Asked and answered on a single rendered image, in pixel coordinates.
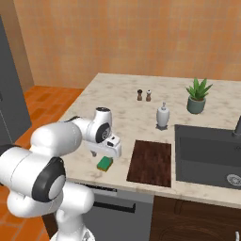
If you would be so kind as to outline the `grey dishwasher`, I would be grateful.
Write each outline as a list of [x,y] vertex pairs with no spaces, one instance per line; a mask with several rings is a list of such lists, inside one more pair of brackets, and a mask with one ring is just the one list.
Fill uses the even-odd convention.
[[153,214],[153,195],[124,191],[97,185],[87,185],[95,201],[132,207],[134,213],[93,206],[83,215],[96,241],[149,241]]

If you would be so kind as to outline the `dark grey tap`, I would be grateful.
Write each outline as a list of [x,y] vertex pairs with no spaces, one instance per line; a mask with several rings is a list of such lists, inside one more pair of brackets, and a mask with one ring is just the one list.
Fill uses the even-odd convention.
[[241,137],[241,116],[239,117],[239,120],[235,126],[235,129],[233,131],[234,137]]

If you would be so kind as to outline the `white soap dispenser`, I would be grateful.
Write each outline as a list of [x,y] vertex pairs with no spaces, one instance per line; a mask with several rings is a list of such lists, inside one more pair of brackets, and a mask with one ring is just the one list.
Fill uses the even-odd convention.
[[162,106],[157,109],[156,121],[159,128],[165,129],[169,121],[169,109],[166,107],[166,103],[162,103]]

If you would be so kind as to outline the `green plant in grey pot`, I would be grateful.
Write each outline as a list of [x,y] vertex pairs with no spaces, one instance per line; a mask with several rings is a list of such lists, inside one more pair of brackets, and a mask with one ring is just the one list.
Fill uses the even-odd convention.
[[207,86],[207,79],[204,78],[201,82],[197,78],[193,81],[193,86],[189,86],[186,90],[189,94],[186,109],[191,114],[200,114],[206,103],[206,95],[211,85]]

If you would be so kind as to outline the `green and yellow sponge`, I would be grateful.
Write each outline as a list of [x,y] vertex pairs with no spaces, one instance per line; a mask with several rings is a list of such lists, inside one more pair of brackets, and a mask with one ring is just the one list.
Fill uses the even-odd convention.
[[102,171],[108,171],[113,163],[113,159],[107,156],[104,156],[101,161],[97,164],[97,169]]

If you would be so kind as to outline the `dark grey sink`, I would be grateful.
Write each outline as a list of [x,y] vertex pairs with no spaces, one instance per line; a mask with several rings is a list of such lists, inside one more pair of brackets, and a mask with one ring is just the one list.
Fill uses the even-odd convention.
[[241,190],[241,134],[175,125],[176,180]]

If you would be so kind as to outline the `dark grey fridge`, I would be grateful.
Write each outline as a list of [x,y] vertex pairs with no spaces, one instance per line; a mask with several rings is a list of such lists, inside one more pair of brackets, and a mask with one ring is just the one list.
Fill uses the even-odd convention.
[[32,123],[0,16],[0,145],[13,144]]

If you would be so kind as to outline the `dark wooden cutting board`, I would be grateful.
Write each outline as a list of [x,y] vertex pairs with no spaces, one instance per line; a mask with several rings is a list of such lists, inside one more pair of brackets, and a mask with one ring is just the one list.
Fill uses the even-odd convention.
[[126,180],[145,185],[171,187],[171,145],[137,140]]

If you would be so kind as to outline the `dark wooden cupboard door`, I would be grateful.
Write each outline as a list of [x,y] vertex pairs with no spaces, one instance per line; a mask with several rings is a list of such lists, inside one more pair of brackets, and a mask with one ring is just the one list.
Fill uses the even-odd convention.
[[150,241],[241,241],[241,209],[154,197]]

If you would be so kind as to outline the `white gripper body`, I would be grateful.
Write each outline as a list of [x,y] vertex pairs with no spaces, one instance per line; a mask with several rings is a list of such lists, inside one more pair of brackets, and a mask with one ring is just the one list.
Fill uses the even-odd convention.
[[114,147],[110,147],[105,145],[104,143],[92,143],[86,142],[87,147],[91,152],[94,153],[101,153],[102,155],[112,157],[112,158],[119,158],[121,156],[121,145],[118,143]]

